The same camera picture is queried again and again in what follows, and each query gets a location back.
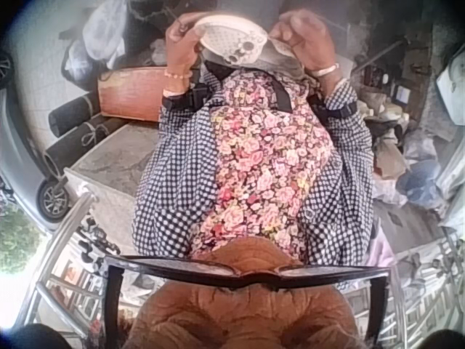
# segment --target beaded bracelet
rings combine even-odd
[[[190,79],[192,77],[192,71],[185,75],[177,75],[177,74],[171,74],[168,71],[165,71],[165,76],[170,78],[170,79]]]

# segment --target pink floral fabric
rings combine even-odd
[[[297,214],[333,145],[306,101],[308,82],[276,79],[291,97],[292,114],[275,109],[265,73],[237,72],[224,81],[226,105],[211,112],[218,196],[191,231],[191,257],[236,238],[263,236],[305,261]]]

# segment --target green plant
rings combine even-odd
[[[13,205],[2,207],[0,217],[0,271],[18,273],[36,253],[40,234],[24,212]]]

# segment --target floor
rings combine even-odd
[[[25,120],[40,151],[57,138],[49,129],[50,111],[85,92],[65,80],[61,65],[68,40],[58,34],[72,26],[85,6],[101,0],[35,0],[17,16],[4,48],[15,62],[15,82]]]

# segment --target black eyeglass frame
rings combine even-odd
[[[170,260],[179,262],[193,262],[210,267],[231,270],[232,275],[215,275],[195,272],[191,270],[179,270],[160,265],[150,265],[142,260]],[[282,276],[281,271],[308,269],[308,268],[351,268],[356,270],[332,273],[329,275],[310,276]],[[340,284],[354,280],[370,281],[370,313],[368,317],[368,328],[365,341],[375,345],[381,331],[384,315],[386,313],[387,300],[389,296],[388,283],[390,276],[389,268],[377,267],[354,267],[348,265],[291,265],[276,268],[273,272],[253,272],[238,274],[238,271],[228,265],[202,260],[186,260],[167,257],[145,257],[145,256],[106,256],[102,267],[104,275],[104,297],[103,297],[103,324],[105,332],[105,349],[116,348],[118,338],[118,304],[125,270],[136,273],[147,274],[172,281],[181,281],[189,284],[222,287],[231,290],[241,289],[253,284],[264,284],[273,291],[279,289],[299,289],[305,287],[327,286]]]

